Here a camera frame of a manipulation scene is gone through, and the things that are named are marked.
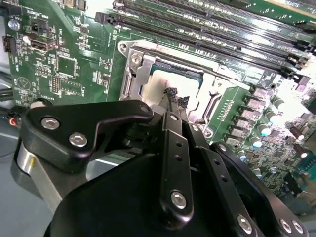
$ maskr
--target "mounting hole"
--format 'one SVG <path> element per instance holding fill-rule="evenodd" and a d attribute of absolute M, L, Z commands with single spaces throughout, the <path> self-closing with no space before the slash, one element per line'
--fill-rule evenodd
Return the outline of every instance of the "mounting hole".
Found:
<path fill-rule="evenodd" d="M 141 105 L 141 106 L 140 106 L 140 109 L 141 109 L 142 111 L 144 111 L 145 113 L 148 113 L 148 112 L 149 112 L 149 109 L 148 109 L 146 106 L 144 106 L 144 105 Z"/>
<path fill-rule="evenodd" d="M 277 85 L 274 84 L 274 83 L 272 83 L 272 84 L 269 85 L 269 89 L 271 89 L 271 90 L 276 89 L 276 87 L 277 87 Z"/>
<path fill-rule="evenodd" d="M 178 118 L 177 118 L 175 115 L 170 115 L 170 117 L 171 117 L 173 120 L 175 120 L 175 121 L 178 120 Z"/>
<path fill-rule="evenodd" d="M 175 159 L 176 159 L 177 161 L 182 161 L 182 157 L 181 157 L 181 156 L 175 155 L 174 157 L 175 157 Z"/>
<path fill-rule="evenodd" d="M 222 179 L 225 183 L 228 182 L 227 178 L 226 178 L 224 175 L 221 175 L 221 179 Z"/>
<path fill-rule="evenodd" d="M 120 48 L 120 50 L 121 50 L 122 52 L 126 52 L 126 50 L 127 50 L 127 46 L 126 46 L 126 44 L 124 44 L 124 43 L 122 43 L 122 44 L 119 46 L 119 48 Z"/>

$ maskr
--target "red wire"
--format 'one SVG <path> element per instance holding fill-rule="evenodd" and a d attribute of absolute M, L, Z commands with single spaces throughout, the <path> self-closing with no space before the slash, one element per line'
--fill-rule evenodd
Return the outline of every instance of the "red wire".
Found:
<path fill-rule="evenodd" d="M 16 126 L 16 122 L 14 121 L 14 118 L 10 118 L 9 123 L 11 126 L 14 126 L 14 127 Z"/>

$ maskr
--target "motherboard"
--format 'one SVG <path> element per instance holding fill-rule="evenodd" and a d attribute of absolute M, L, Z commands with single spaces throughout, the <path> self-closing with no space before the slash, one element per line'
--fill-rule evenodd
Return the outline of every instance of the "motherboard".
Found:
<path fill-rule="evenodd" d="M 315 211 L 314 1 L 5 0 L 1 15 L 17 105 L 154 106 L 175 87 L 209 143 Z"/>

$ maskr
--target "electrolytic capacitor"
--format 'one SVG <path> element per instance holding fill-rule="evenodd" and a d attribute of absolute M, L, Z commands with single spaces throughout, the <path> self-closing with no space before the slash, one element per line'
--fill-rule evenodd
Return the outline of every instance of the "electrolytic capacitor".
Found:
<path fill-rule="evenodd" d="M 307 157 L 307 152 L 304 150 L 303 147 L 301 147 L 300 144 L 295 144 L 293 146 L 294 150 L 296 151 L 296 153 L 300 156 L 300 158 L 305 158 Z"/>
<path fill-rule="evenodd" d="M 258 130 L 263 137 L 267 137 L 271 135 L 271 129 L 269 129 L 268 125 L 262 123 L 258 126 Z"/>
<path fill-rule="evenodd" d="M 247 161 L 247 157 L 246 157 L 245 151 L 243 151 L 243 150 L 240 150 L 240 151 L 238 152 L 238 157 L 239 157 L 239 159 L 240 159 L 242 162 L 246 162 L 246 161 Z"/>
<path fill-rule="evenodd" d="M 284 112 L 286 109 L 286 103 L 281 99 L 276 99 L 273 104 L 280 112 Z"/>
<path fill-rule="evenodd" d="M 266 112 L 266 118 L 270 121 L 270 123 L 278 123 L 279 121 L 279 116 L 271 110 Z"/>
<path fill-rule="evenodd" d="M 293 136 L 299 140 L 302 141 L 304 139 L 304 135 L 302 134 L 302 132 L 296 128 L 296 127 L 291 127 L 290 128 L 290 132 L 293 134 Z"/>
<path fill-rule="evenodd" d="M 251 145 L 253 148 L 260 148 L 262 146 L 262 142 L 260 141 L 259 137 L 252 136 L 249 141 L 251 142 Z"/>
<path fill-rule="evenodd" d="M 254 173 L 257 176 L 258 179 L 260 179 L 260 180 L 263 179 L 261 170 L 258 167 L 253 168 L 252 169 L 252 173 Z"/>

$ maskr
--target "silver screw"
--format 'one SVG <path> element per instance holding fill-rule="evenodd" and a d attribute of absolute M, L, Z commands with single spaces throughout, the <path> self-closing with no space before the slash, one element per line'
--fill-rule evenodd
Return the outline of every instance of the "silver screw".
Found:
<path fill-rule="evenodd" d="M 227 151 L 227 149 L 226 149 L 226 147 L 225 147 L 224 145 L 219 144 L 218 146 L 219 146 L 219 148 L 222 149 L 224 152 Z"/>
<path fill-rule="evenodd" d="M 269 171 L 270 171 L 271 174 L 276 174 L 277 173 L 277 168 L 276 167 L 271 167 L 269 169 Z"/>
<path fill-rule="evenodd" d="M 170 117 L 171 117 L 173 120 L 175 120 L 175 121 L 178 120 L 178 118 L 177 118 L 175 115 L 170 115 Z"/>
<path fill-rule="evenodd" d="M 185 197 L 177 191 L 171 193 L 171 201 L 179 209 L 184 209 L 187 206 Z"/>
<path fill-rule="evenodd" d="M 144 105 L 141 105 L 141 106 L 140 106 L 140 109 L 141 109 L 142 111 L 144 111 L 145 113 L 148 113 L 148 112 L 149 112 L 149 109 L 148 109 L 146 106 L 144 106 Z"/>
<path fill-rule="evenodd" d="M 286 221 L 284 221 L 283 219 L 280 219 L 280 223 L 281 223 L 282 227 L 285 229 L 286 232 L 292 233 L 292 229 L 291 229 L 290 225 Z"/>
<path fill-rule="evenodd" d="M 55 130 L 60 126 L 59 121 L 55 118 L 43 118 L 40 123 L 44 128 L 49 130 Z"/>
<path fill-rule="evenodd" d="M 251 234 L 251 233 L 252 233 L 251 224 L 250 224 L 250 222 L 249 222 L 246 218 L 244 218 L 244 216 L 238 215 L 237 221 L 238 221 L 238 224 L 240 225 L 240 227 L 241 227 L 247 234 Z"/>
<path fill-rule="evenodd" d="M 119 48 L 122 52 L 125 52 L 127 50 L 126 44 L 123 44 L 123 43 L 119 46 Z"/>
<path fill-rule="evenodd" d="M 195 126 L 195 125 L 192 125 L 192 128 L 193 128 L 193 130 L 195 131 L 195 132 L 198 132 L 198 127 L 197 126 Z"/>
<path fill-rule="evenodd" d="M 131 61 L 135 66 L 138 66 L 142 62 L 142 57 L 139 54 L 135 53 L 131 56 Z"/>
<path fill-rule="evenodd" d="M 20 29 L 20 23 L 15 19 L 9 20 L 8 26 L 14 31 L 18 31 Z"/>
<path fill-rule="evenodd" d="M 84 147 L 88 143 L 87 138 L 83 134 L 78 133 L 78 132 L 75 132 L 74 134 L 72 134 L 69 137 L 69 141 L 75 147 Z"/>
<path fill-rule="evenodd" d="M 299 233 L 303 233 L 304 231 L 303 231 L 303 228 L 300 226 L 300 224 L 298 224 L 296 221 L 292 221 L 292 223 L 293 223 L 293 225 L 294 225 L 294 227 L 295 227 L 295 229 L 299 232 Z"/>
<path fill-rule="evenodd" d="M 30 109 L 37 108 L 37 107 L 46 107 L 46 104 L 42 100 L 37 100 L 31 103 Z"/>

